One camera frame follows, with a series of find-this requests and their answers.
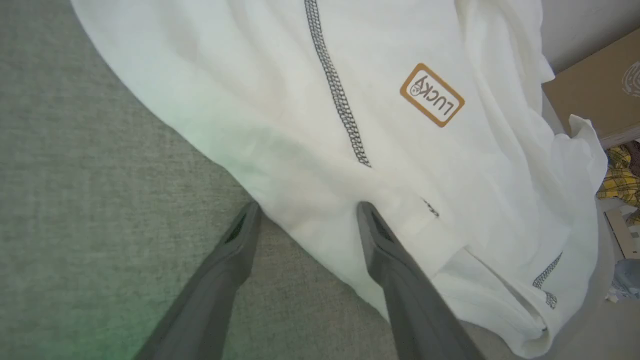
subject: wrinkled cloth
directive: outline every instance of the wrinkled cloth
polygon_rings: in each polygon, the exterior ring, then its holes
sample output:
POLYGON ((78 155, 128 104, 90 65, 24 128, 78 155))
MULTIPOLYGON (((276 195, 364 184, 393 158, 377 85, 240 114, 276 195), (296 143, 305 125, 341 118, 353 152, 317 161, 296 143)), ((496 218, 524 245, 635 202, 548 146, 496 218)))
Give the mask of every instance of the wrinkled cloth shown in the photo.
POLYGON ((540 2, 74 7, 143 104, 383 316, 356 225, 362 200, 456 316, 520 356, 544 354, 580 308, 606 157, 588 121, 572 117, 569 138, 540 115, 540 83, 553 78, 540 2), (447 84, 430 99, 446 89, 449 118, 414 96, 434 86, 412 92, 420 66, 447 84))
MULTIPOLYGON (((609 165, 602 185, 596 196, 599 199, 617 197, 626 204, 640 208, 640 177, 631 170, 631 153, 625 145, 615 146, 607 150, 609 165)), ((640 224, 640 210, 627 218, 628 225, 640 224)))

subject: yellow plaid fabric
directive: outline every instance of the yellow plaid fabric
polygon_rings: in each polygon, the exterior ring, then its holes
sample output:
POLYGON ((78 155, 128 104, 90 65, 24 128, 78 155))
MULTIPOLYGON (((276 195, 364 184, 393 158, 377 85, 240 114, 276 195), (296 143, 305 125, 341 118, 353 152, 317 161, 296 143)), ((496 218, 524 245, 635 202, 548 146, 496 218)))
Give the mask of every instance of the yellow plaid fabric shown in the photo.
MULTIPOLYGON (((596 196, 599 199, 617 197, 625 203, 640 208, 640 178, 631 173, 631 155, 625 146, 607 150, 609 168, 596 196)), ((628 218, 629 225, 640 224, 640 211, 628 218)))

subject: printed logo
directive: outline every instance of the printed logo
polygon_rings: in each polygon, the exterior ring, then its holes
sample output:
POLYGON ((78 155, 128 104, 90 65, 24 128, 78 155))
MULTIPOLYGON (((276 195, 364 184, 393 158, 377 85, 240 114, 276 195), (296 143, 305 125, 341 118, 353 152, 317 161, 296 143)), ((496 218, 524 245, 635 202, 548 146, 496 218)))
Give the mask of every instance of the printed logo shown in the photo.
POLYGON ((440 127, 465 104, 465 100, 425 64, 418 64, 400 94, 440 127))
POLYGON ((622 76, 622 90, 627 95, 640 97, 640 61, 631 65, 622 76))

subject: cardboard box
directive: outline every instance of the cardboard box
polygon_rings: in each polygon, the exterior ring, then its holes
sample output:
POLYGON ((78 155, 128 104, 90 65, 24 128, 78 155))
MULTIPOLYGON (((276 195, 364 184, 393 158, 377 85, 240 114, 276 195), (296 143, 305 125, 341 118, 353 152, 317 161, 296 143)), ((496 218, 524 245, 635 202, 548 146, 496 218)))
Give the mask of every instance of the cardboard box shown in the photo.
POLYGON ((543 85, 564 129, 569 115, 589 119, 602 147, 640 138, 640 29, 543 85))
POLYGON ((621 209, 605 211, 604 214, 625 259, 640 259, 640 234, 637 231, 632 232, 636 227, 627 226, 621 209))

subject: white wall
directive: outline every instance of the white wall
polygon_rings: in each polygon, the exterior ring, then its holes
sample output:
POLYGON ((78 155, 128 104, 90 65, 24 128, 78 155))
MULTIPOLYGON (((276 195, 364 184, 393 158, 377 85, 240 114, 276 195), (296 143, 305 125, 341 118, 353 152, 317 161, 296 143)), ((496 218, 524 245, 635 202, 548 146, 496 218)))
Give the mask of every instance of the white wall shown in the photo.
POLYGON ((640 28, 640 0, 542 0, 542 7, 542 52, 556 72, 640 28))

